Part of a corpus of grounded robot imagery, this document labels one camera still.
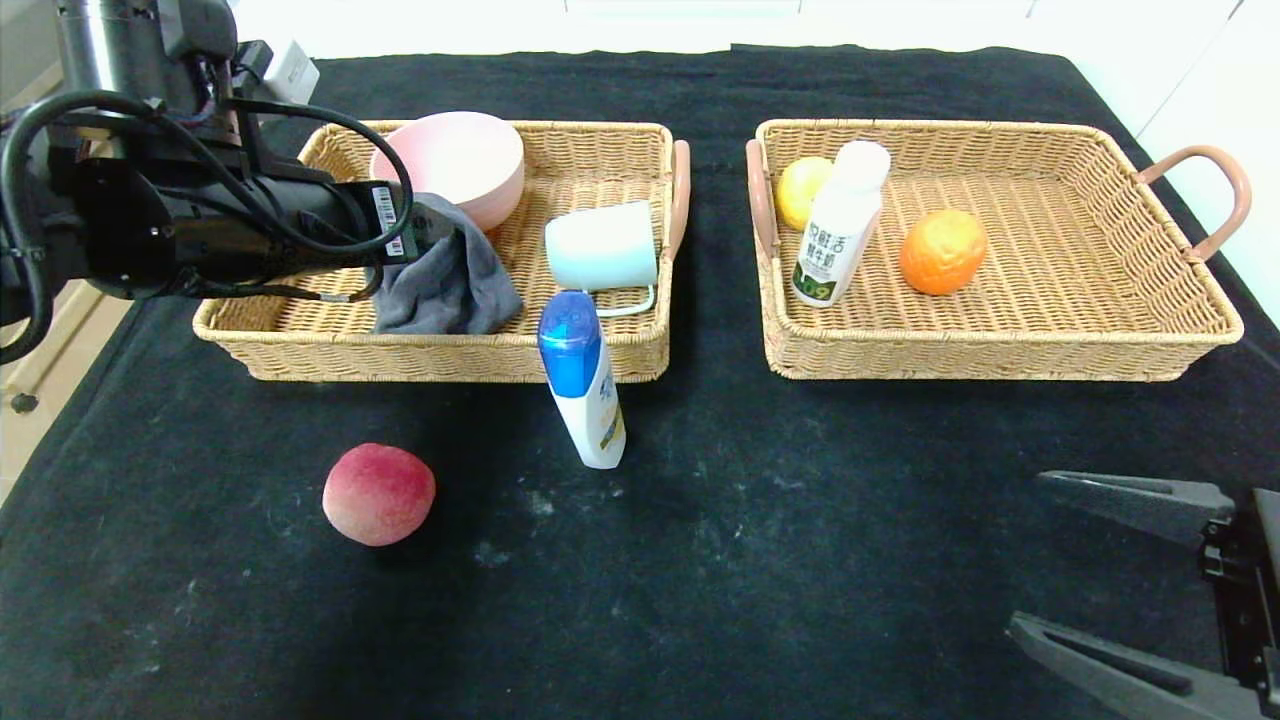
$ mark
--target black table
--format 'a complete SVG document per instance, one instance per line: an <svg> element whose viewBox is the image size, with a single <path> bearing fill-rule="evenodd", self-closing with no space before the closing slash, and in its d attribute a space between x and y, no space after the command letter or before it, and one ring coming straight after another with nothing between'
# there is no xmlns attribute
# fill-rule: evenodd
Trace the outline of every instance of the black table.
<svg viewBox="0 0 1280 720"><path fill-rule="evenodd" d="M1280 487L1280 337L1222 260L1245 338L1174 383L796 383L763 357L742 156L759 122L1085 123L1147 164L1070 63L736 47L320 69L315 102L365 118L689 140L671 369L622 388L626 457L595 473L543 387L260 383L192 336L193 302L137 306L0 514L6 720L1112 716L1004 635L1015 609L1216 667L1188 552L1028 480ZM296 150L310 129L273 137ZM365 441L440 482L425 527L376 551L320 511Z"/></svg>

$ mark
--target yellow lemon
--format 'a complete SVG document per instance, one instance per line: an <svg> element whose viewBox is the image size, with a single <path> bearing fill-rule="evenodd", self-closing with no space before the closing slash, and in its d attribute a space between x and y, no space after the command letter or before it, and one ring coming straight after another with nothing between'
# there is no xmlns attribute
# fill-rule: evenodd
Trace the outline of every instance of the yellow lemon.
<svg viewBox="0 0 1280 720"><path fill-rule="evenodd" d="M777 204L782 222L797 231L809 223L813 196L831 177L835 163L826 158L800 158L782 170L778 181Z"/></svg>

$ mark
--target floor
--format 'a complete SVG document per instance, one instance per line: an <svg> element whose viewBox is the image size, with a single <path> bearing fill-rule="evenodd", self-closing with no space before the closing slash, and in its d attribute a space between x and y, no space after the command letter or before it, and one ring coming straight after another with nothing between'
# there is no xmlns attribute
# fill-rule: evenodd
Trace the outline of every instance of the floor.
<svg viewBox="0 0 1280 720"><path fill-rule="evenodd" d="M13 409L12 401L17 388L9 387L8 380L12 378L5 377L4 407L0 413L0 505L9 497L9 491L27 466L31 454L70 400L76 387L128 309L128 301L96 295L88 301L87 313L82 316L55 315L58 318L55 323L63 322L70 325L78 323L78 327L63 329L67 333L67 342L51 352L47 364L42 364L35 379L22 384L20 389L38 401L29 413L19 414ZM5 370L13 372L9 366Z"/></svg>

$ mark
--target pink bowl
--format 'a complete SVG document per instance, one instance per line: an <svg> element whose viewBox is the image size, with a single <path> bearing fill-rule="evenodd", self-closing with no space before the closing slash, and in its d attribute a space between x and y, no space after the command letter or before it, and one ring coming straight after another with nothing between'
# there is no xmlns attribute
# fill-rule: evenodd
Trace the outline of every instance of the pink bowl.
<svg viewBox="0 0 1280 720"><path fill-rule="evenodd" d="M408 168L413 192L434 192L453 202L480 229L502 224L525 190L525 143L507 120L458 110L419 118L387 142ZM396 179L396 169L374 150L369 176Z"/></svg>

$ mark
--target orange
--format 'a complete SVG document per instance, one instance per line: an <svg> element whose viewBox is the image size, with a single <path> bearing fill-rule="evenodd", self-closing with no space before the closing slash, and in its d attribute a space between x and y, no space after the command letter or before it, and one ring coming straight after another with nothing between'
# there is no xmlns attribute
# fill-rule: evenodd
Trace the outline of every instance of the orange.
<svg viewBox="0 0 1280 720"><path fill-rule="evenodd" d="M963 210L937 210L922 218L902 242L902 278L928 295L946 295L969 284L987 256L982 223Z"/></svg>

